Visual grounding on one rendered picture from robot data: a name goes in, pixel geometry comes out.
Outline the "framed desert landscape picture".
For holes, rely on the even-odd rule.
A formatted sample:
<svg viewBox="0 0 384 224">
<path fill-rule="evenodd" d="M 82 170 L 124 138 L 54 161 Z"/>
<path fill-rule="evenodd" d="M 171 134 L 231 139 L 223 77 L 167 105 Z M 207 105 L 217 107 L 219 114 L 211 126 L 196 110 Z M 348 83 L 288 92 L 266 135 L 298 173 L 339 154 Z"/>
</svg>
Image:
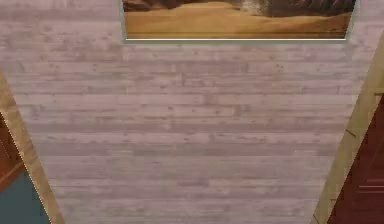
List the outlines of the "framed desert landscape picture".
<svg viewBox="0 0 384 224">
<path fill-rule="evenodd" d="M 344 39 L 356 0 L 120 0 L 127 39 Z"/>
</svg>

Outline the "dark red-brown room door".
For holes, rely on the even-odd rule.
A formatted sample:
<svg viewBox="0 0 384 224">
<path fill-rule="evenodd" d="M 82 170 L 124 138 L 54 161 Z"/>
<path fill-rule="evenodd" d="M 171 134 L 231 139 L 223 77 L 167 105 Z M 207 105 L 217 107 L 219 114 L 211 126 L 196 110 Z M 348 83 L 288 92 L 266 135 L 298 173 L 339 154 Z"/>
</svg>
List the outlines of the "dark red-brown room door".
<svg viewBox="0 0 384 224">
<path fill-rule="evenodd" d="M 326 224 L 384 224 L 384 96 Z"/>
</svg>

